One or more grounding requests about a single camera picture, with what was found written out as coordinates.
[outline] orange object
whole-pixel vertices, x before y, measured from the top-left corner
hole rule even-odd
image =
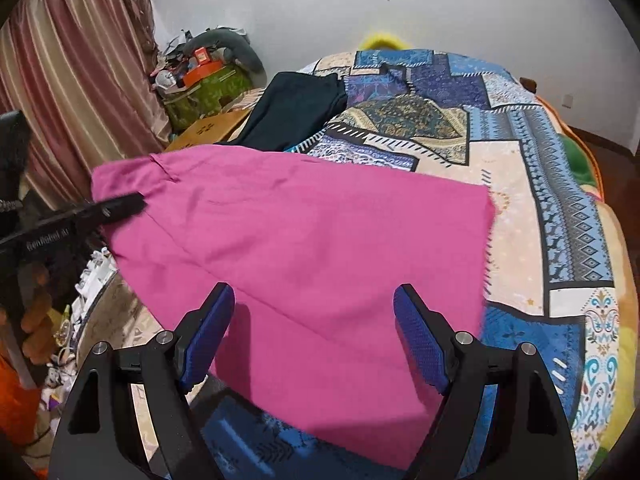
[[[589,162],[591,163],[591,168],[593,169],[593,174],[596,177],[596,183],[598,184],[598,192],[600,193],[600,198],[604,202],[605,201],[604,200],[604,184],[602,183],[602,174],[600,173],[600,167],[598,166],[598,161],[596,160],[596,157],[593,155],[593,153],[591,153],[591,150],[582,141],[582,139],[580,137],[578,137],[578,135],[576,135],[576,133],[567,125],[567,123],[565,123],[560,118],[560,114],[556,111],[555,108],[552,107],[551,104],[549,104],[547,101],[545,101],[542,97],[540,97],[538,95],[536,95],[536,98],[538,99],[538,101],[540,101],[542,103],[542,105],[549,112],[551,112],[553,114],[553,116],[556,118],[556,120],[560,124],[560,127],[564,131],[564,134],[567,137],[569,137],[570,139],[573,139],[578,144],[578,146],[580,146],[581,149],[584,151],[585,155],[589,159]]]
[[[182,81],[184,82],[184,86],[188,88],[191,85],[196,84],[198,81],[200,81],[200,79],[203,79],[206,76],[211,75],[214,72],[217,72],[224,65],[225,64],[222,63],[222,61],[220,60],[214,60],[204,65],[198,65],[196,68],[189,70],[184,75],[184,77],[182,78]]]
[[[15,371],[0,357],[0,430],[15,446],[33,440],[40,390],[23,390]]]
[[[209,53],[207,52],[207,49],[204,48],[203,46],[201,46],[200,48],[197,48],[196,51],[193,53],[193,55],[196,57],[196,60],[198,61],[199,65],[204,65],[211,62]]]

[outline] patterned bedspread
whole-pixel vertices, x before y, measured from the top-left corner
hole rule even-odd
[[[491,189],[481,338],[538,347],[583,478],[633,411],[638,300],[617,219],[574,179],[562,124],[505,69],[457,54],[369,50],[303,72],[338,73],[349,107],[291,151]],[[461,473],[478,464],[494,399],[487,388]]]

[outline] black cloth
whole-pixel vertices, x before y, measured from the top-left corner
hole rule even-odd
[[[346,106],[347,93],[337,75],[279,72],[238,138],[228,144],[282,152],[316,134]]]

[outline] clutter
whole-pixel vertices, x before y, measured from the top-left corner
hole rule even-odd
[[[205,69],[213,63],[198,68]],[[184,91],[166,94],[162,104],[172,127],[179,132],[202,117],[220,113],[225,105],[251,88],[251,80],[239,66],[225,65]]]
[[[185,88],[189,88],[196,84],[201,79],[206,78],[207,76],[217,72],[222,69],[224,63],[222,61],[216,59],[214,61],[209,61],[207,63],[201,63],[197,66],[190,69],[182,78],[182,82],[184,83]]]
[[[55,339],[58,346],[64,346],[68,341],[69,335],[71,334],[70,318],[71,307],[67,305],[64,314],[62,315],[62,321],[60,322],[58,329],[53,334],[53,339]]]
[[[249,41],[229,28],[206,30],[192,40],[187,41],[182,48],[182,52],[185,56],[192,56],[196,49],[200,47],[225,48],[229,51],[229,54],[225,57],[226,62],[237,61],[241,66],[253,73],[260,73],[264,70],[260,58],[249,45]]]
[[[168,90],[176,85],[175,77],[169,70],[160,70],[156,75],[156,85],[162,90]]]
[[[82,321],[91,309],[94,301],[100,294],[104,285],[117,272],[118,267],[107,248],[102,251],[94,251],[91,259],[86,264],[85,270],[76,285],[78,297],[72,303],[71,331],[72,340],[77,341]]]
[[[207,54],[207,49],[203,46],[197,48],[193,55],[198,60],[199,65],[204,65],[211,62],[211,58],[209,57],[209,54]]]
[[[174,152],[199,144],[214,144],[227,139],[242,121],[249,115],[249,110],[235,110],[213,117],[195,121],[177,139],[165,149]]]

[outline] wooden floor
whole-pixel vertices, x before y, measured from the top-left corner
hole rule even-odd
[[[640,164],[607,148],[587,142],[595,155],[604,183],[605,202],[620,220],[640,290]],[[636,405],[640,404],[640,356],[636,361]]]

